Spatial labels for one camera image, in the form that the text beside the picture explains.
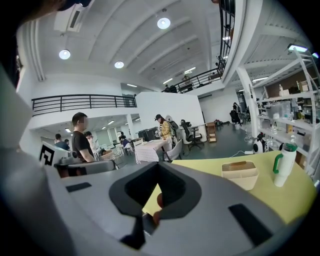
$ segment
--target gray floor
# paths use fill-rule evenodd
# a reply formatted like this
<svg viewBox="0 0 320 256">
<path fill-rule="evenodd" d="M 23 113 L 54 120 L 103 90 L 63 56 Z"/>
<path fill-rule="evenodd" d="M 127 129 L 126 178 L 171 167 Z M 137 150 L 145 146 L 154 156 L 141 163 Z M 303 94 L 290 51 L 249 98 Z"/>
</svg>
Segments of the gray floor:
<svg viewBox="0 0 320 256">
<path fill-rule="evenodd" d="M 245 137 L 249 133 L 244 130 L 236 130 L 235 126 L 224 124 L 216 128 L 216 142 L 205 142 L 200 145 L 202 149 L 193 147 L 191 151 L 188 150 L 187 145 L 183 145 L 184 154 L 181 155 L 183 160 L 192 159 L 214 159 L 214 158 L 228 158 L 236 154 L 238 151 L 251 151 L 253 144 L 245 142 Z M 135 165 L 135 155 L 125 155 L 123 157 L 124 163 L 120 164 L 120 168 L 128 165 Z"/>
</svg>

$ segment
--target green handle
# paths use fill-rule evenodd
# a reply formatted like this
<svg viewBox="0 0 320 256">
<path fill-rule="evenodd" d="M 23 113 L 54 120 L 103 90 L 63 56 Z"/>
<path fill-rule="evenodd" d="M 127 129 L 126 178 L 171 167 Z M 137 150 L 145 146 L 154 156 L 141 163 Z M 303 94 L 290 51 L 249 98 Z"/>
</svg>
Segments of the green handle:
<svg viewBox="0 0 320 256">
<path fill-rule="evenodd" d="M 283 154 L 278 154 L 276 157 L 275 157 L 275 160 L 274 160 L 274 164 L 273 164 L 273 172 L 275 174 L 278 174 L 279 173 L 279 170 L 277 169 L 277 166 L 278 166 L 278 161 L 280 158 L 283 158 L 284 155 Z"/>
</svg>

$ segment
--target black railing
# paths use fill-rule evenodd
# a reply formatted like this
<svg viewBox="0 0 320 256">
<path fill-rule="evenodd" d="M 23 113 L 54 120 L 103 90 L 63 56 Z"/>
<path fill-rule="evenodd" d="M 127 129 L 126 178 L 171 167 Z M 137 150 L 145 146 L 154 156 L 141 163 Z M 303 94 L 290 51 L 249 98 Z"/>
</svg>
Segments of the black railing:
<svg viewBox="0 0 320 256">
<path fill-rule="evenodd" d="M 68 110 L 136 108 L 134 97 L 103 94 L 69 94 L 32 99 L 33 116 Z"/>
<path fill-rule="evenodd" d="M 223 73 L 228 61 L 235 26 L 235 0 L 220 0 L 221 43 L 218 69 Z"/>
<path fill-rule="evenodd" d="M 184 94 L 190 92 L 194 89 L 200 88 L 211 84 L 214 81 L 221 79 L 221 73 L 218 68 L 211 69 L 209 71 L 197 74 L 193 77 L 187 78 L 182 82 L 179 82 L 173 86 L 170 86 L 169 89 L 163 90 L 165 93 L 179 93 Z"/>
</svg>

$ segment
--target white tumbler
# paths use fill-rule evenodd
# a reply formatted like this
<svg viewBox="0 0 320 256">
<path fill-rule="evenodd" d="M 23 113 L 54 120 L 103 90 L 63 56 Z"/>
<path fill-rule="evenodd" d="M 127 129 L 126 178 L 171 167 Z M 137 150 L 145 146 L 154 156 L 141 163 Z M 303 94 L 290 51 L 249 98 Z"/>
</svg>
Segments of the white tumbler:
<svg viewBox="0 0 320 256">
<path fill-rule="evenodd" d="M 294 166 L 297 155 L 297 145 L 295 143 L 285 143 L 282 146 L 281 154 L 275 157 L 273 172 L 275 173 L 274 185 L 282 187 Z"/>
</svg>

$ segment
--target fluorescent light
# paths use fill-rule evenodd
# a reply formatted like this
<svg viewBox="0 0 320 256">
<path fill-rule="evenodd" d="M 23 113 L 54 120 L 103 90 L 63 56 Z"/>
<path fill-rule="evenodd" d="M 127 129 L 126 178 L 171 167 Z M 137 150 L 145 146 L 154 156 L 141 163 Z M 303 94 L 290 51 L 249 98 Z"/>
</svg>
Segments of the fluorescent light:
<svg viewBox="0 0 320 256">
<path fill-rule="evenodd" d="M 303 47 L 303 46 L 294 45 L 294 44 L 289 44 L 289 47 L 288 47 L 288 50 L 289 50 L 289 51 L 293 51 L 294 48 L 296 48 L 296 50 L 297 50 L 298 52 L 302 52 L 302 53 L 304 53 L 306 50 L 308 50 L 306 47 Z"/>
<path fill-rule="evenodd" d="M 170 19 L 168 19 L 168 18 L 161 18 L 157 22 L 158 28 L 162 29 L 162 30 L 169 28 L 170 24 L 171 24 L 171 22 L 170 22 Z"/>
<path fill-rule="evenodd" d="M 122 61 L 117 61 L 114 66 L 117 68 L 117 69 L 122 69 L 124 67 L 124 63 Z"/>
<path fill-rule="evenodd" d="M 165 81 L 163 84 L 166 84 L 166 83 L 170 82 L 171 80 L 173 80 L 173 78 L 170 78 L 169 80 Z"/>
<path fill-rule="evenodd" d="M 253 79 L 252 82 L 258 82 L 258 81 L 261 81 L 261 80 L 265 80 L 267 78 L 268 78 L 268 76 L 267 77 L 261 77 L 261 78 Z"/>
<path fill-rule="evenodd" d="M 186 74 L 186 73 L 189 73 L 191 70 L 195 70 L 195 69 L 196 69 L 196 67 L 190 68 L 190 69 L 184 71 L 184 73 L 185 73 L 185 74 Z"/>
<path fill-rule="evenodd" d="M 59 52 L 60 59 L 67 60 L 67 59 L 70 58 L 70 56 L 71 56 L 71 53 L 67 49 L 64 49 L 64 50 Z"/>
</svg>

